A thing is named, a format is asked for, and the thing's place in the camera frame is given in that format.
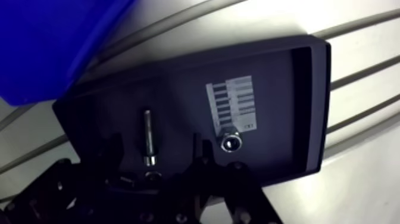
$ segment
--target white label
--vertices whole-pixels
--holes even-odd
[[[228,79],[206,86],[215,134],[234,126],[239,132],[257,129],[251,76]]]

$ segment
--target screw head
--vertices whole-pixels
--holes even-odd
[[[243,164],[240,163],[240,162],[235,162],[233,166],[235,167],[235,169],[238,169],[238,170],[240,170],[241,168],[243,168]]]
[[[187,221],[188,221],[188,217],[185,216],[184,214],[179,213],[179,214],[176,215],[176,222],[177,223],[183,224],[183,223],[186,223]]]

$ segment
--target metal bolt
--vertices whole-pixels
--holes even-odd
[[[153,213],[143,212],[143,213],[140,214],[139,218],[140,218],[140,220],[142,222],[148,222],[149,223],[149,222],[153,222],[154,215],[153,215]]]
[[[63,185],[61,184],[61,182],[57,183],[57,188],[59,191],[63,190]]]
[[[243,168],[243,165],[241,162],[235,162],[234,167],[235,167],[235,169],[240,170],[241,168]]]
[[[249,224],[250,221],[251,221],[251,216],[250,216],[250,214],[249,214],[247,211],[242,212],[242,213],[240,214],[240,221],[242,221],[243,224]]]
[[[184,214],[179,213],[176,215],[176,221],[177,223],[183,224],[188,221],[188,217],[185,216]]]

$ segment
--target blue plastic bin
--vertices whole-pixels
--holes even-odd
[[[55,99],[83,74],[134,0],[2,0],[0,96]]]

